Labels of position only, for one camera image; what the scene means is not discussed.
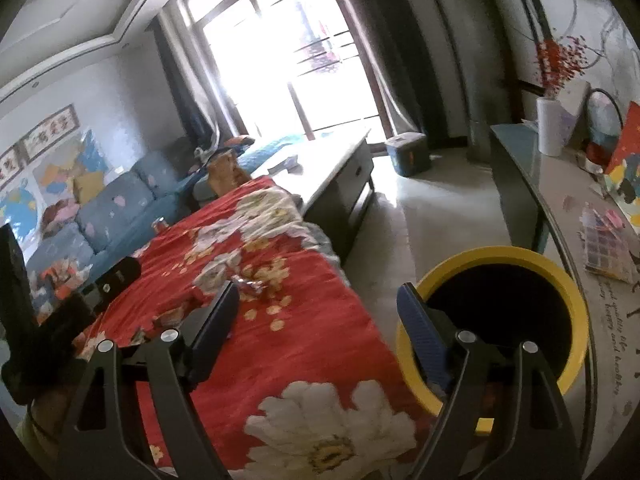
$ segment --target yellow bucket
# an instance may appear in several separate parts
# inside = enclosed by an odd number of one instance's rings
[[[514,348],[524,340],[540,347],[564,395],[584,363],[589,338],[587,308],[575,282],[548,258],[517,247],[484,247],[444,261],[417,286],[431,308],[486,343]],[[434,416],[441,400],[427,387],[407,332],[398,324],[396,354],[404,381]],[[476,433],[491,433],[480,418]]]

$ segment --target table drawer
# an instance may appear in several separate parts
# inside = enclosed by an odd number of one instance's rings
[[[366,142],[353,153],[336,178],[340,201],[351,211],[373,171],[373,160]]]

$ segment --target world map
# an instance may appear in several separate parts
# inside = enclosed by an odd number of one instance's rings
[[[44,157],[33,171],[47,205],[74,197],[74,181],[88,173],[104,175],[109,167],[98,149],[94,133],[62,144]]]
[[[38,206],[35,197],[26,189],[23,179],[16,187],[0,198],[0,224],[11,224],[20,245],[32,237],[38,227]]]

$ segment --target glass door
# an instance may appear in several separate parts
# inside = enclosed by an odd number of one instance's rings
[[[219,83],[249,134],[309,139],[355,123],[386,134],[336,0],[187,0]]]

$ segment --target ceiling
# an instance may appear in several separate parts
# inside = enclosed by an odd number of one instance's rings
[[[0,42],[0,87],[70,47],[111,34],[131,0],[27,0]]]

